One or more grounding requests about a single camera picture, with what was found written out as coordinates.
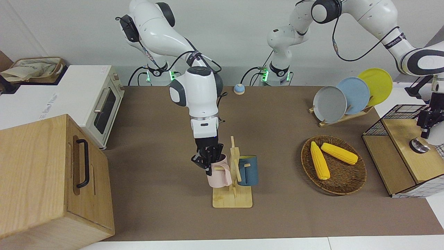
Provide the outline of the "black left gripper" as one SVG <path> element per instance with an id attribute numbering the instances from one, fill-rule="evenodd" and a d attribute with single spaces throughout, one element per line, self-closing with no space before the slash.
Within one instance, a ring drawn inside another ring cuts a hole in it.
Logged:
<path id="1" fill-rule="evenodd" d="M 430 129 L 443 121 L 443 107 L 443 101 L 430 101 L 429 109 L 420 111 L 416 125 L 420 126 L 422 138 L 428 139 Z"/>

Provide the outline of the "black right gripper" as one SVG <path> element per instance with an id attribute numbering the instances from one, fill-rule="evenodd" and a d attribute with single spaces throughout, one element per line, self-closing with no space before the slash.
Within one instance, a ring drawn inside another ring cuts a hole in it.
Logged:
<path id="1" fill-rule="evenodd" d="M 204 169 L 206 175 L 210 177 L 212 176 L 211 162 L 220 161 L 224 144 L 219 144 L 219 138 L 217 137 L 195 138 L 195 144 L 197 146 L 197 154 L 191 157 L 191 161 Z M 204 153 L 202 154 L 202 152 L 209 148 L 210 159 Z"/>

